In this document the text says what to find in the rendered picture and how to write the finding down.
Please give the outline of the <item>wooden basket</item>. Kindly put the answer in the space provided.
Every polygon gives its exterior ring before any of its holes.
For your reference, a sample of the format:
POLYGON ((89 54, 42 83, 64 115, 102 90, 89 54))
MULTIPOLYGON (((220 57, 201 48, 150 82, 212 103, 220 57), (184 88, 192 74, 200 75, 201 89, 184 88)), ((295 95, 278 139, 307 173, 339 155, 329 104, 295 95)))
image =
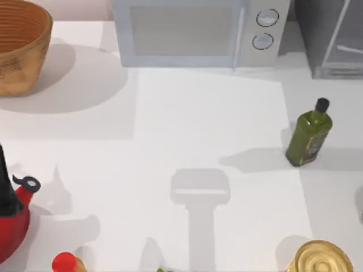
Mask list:
POLYGON ((0 96, 19 96, 36 85, 52 34, 53 18, 26 0, 0 0, 0 96))

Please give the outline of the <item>red-capped bottle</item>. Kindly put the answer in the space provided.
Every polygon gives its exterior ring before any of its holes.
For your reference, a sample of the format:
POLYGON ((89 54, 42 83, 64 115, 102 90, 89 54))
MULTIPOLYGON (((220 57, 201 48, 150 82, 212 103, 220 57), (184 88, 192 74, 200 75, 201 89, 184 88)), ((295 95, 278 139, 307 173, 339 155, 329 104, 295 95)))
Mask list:
POLYGON ((88 272, 82 260, 70 252, 61 252, 52 261, 53 272, 88 272))

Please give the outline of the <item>gold can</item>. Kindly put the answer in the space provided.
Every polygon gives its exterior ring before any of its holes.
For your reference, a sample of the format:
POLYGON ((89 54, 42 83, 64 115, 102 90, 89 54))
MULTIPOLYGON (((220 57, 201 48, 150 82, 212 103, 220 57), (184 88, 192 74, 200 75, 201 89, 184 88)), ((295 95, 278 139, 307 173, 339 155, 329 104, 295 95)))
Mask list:
POLYGON ((335 244, 311 240, 296 252, 284 272, 354 272, 349 257, 335 244))

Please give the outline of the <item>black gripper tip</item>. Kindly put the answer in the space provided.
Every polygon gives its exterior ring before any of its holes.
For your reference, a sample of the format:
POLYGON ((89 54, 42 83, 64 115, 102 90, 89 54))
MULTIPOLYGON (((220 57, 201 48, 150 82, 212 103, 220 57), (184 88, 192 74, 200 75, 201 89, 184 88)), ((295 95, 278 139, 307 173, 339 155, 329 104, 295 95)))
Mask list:
POLYGON ((22 209, 23 204, 11 185, 5 155, 0 144, 0 218, 16 216, 22 209))

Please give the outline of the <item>green bottle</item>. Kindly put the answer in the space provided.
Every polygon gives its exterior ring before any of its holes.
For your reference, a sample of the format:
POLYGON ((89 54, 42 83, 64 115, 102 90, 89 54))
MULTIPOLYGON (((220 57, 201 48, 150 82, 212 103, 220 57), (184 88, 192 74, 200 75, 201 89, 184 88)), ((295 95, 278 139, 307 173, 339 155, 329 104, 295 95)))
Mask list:
POLYGON ((327 110, 330 101, 319 98, 315 108, 301 114, 296 122, 285 156, 291 165, 300 167, 313 162, 332 129, 332 119, 327 110))

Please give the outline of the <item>pale microwave oven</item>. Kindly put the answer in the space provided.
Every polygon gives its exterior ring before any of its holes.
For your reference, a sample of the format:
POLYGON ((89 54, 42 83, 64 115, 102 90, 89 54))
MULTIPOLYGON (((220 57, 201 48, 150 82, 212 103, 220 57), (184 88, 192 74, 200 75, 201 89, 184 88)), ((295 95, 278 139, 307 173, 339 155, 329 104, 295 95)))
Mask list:
POLYGON ((237 68, 266 67, 277 59, 289 6, 290 0, 112 0, 112 13, 126 67, 233 68, 244 7, 237 68), (266 9, 280 16, 271 27, 256 22, 266 9), (252 39, 263 33, 272 35, 274 43, 256 50, 252 39))

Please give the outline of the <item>microwave knob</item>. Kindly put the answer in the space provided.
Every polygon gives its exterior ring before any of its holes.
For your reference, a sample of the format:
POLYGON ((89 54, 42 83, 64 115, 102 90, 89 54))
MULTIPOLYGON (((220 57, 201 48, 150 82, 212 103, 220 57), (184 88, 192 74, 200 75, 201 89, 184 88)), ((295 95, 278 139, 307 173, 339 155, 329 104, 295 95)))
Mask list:
POLYGON ((261 27, 271 27, 279 20, 279 13, 275 9, 266 9, 258 13, 256 22, 261 27))
POLYGON ((274 38, 268 33, 263 33, 261 35, 256 35, 252 39, 252 46, 256 50, 266 50, 270 48, 274 43, 274 38))

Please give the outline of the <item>red kettle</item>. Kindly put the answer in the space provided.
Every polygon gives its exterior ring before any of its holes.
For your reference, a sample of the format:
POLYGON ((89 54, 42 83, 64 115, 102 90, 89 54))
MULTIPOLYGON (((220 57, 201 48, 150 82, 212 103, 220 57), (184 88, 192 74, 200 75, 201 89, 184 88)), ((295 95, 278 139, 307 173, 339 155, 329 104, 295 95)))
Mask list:
POLYGON ((41 188, 40 182, 31 176, 12 177, 19 187, 10 187, 8 202, 0 201, 0 264, 5 262, 23 242, 30 223, 29 204, 41 188))

